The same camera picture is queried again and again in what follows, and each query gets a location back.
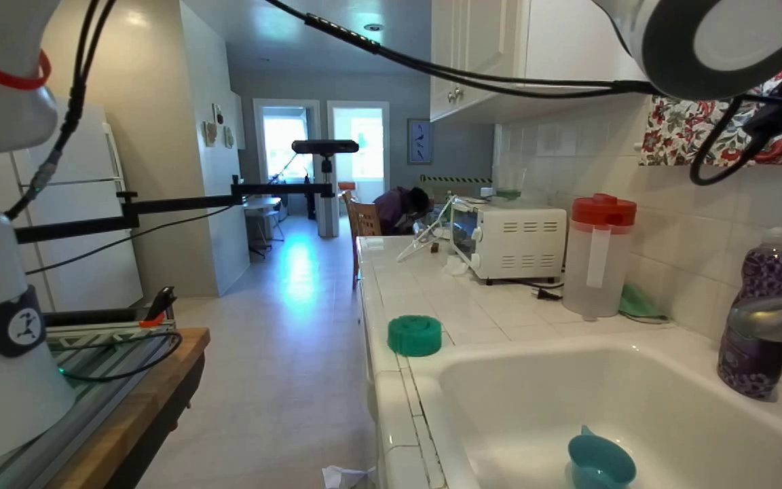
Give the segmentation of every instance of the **doorway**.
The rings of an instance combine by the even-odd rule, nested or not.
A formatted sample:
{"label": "doorway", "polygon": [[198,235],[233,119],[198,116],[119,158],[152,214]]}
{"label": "doorway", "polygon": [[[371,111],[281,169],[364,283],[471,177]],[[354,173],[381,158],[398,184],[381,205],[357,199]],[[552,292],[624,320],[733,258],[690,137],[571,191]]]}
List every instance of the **doorway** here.
{"label": "doorway", "polygon": [[385,192],[385,134],[388,103],[384,100],[328,100],[331,138],[354,138],[360,153],[334,158],[338,182],[354,182],[360,202]]}
{"label": "doorway", "polygon": [[[299,99],[255,99],[255,148],[262,182],[312,180],[312,154],[297,154],[292,142],[320,138],[320,103]],[[289,214],[312,214],[305,196],[282,196]]]}

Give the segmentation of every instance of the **tile floor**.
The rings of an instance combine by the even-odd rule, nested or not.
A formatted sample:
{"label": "tile floor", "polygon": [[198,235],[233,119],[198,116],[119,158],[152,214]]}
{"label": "tile floor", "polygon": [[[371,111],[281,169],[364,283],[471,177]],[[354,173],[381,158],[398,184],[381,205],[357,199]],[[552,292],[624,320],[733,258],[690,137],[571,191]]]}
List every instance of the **tile floor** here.
{"label": "tile floor", "polygon": [[289,217],[278,239],[228,296],[176,301],[179,323],[209,326],[212,346],[142,489],[320,489],[326,464],[373,464],[347,222],[320,239]]}

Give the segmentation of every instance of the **dish soap bottle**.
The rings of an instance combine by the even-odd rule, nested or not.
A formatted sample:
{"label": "dish soap bottle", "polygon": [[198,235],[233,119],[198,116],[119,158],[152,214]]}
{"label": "dish soap bottle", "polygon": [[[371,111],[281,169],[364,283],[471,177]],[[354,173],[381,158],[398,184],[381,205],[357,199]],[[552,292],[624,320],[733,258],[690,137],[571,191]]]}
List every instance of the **dish soap bottle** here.
{"label": "dish soap bottle", "polygon": [[[743,294],[733,304],[782,296],[782,229],[770,229],[763,241],[752,247],[743,268]],[[782,369],[782,343],[766,343],[726,330],[721,340],[717,376],[752,399],[770,399]]]}

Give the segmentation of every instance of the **upper cabinet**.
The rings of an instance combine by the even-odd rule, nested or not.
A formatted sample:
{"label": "upper cabinet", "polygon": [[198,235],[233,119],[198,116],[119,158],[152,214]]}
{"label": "upper cabinet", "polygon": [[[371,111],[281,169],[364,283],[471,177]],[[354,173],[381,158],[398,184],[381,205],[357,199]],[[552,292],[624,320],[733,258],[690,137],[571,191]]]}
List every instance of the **upper cabinet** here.
{"label": "upper cabinet", "polygon": [[[519,72],[519,9],[523,0],[434,0],[433,59],[460,72],[509,77]],[[466,111],[493,99],[487,89],[433,78],[433,119]]]}
{"label": "upper cabinet", "polygon": [[[517,78],[643,78],[592,0],[434,0],[433,59]],[[536,100],[433,78],[433,119],[502,122],[577,100]]]}

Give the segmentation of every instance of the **white sink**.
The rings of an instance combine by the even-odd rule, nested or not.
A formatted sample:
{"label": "white sink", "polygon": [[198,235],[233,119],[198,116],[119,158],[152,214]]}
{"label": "white sink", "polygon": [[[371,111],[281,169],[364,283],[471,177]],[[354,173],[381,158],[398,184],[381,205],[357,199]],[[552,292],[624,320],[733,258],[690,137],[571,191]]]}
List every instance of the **white sink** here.
{"label": "white sink", "polygon": [[744,399],[703,343],[567,338],[410,368],[451,489],[571,486],[567,441],[585,425],[635,460],[634,489],[782,486],[782,384],[776,402]]}

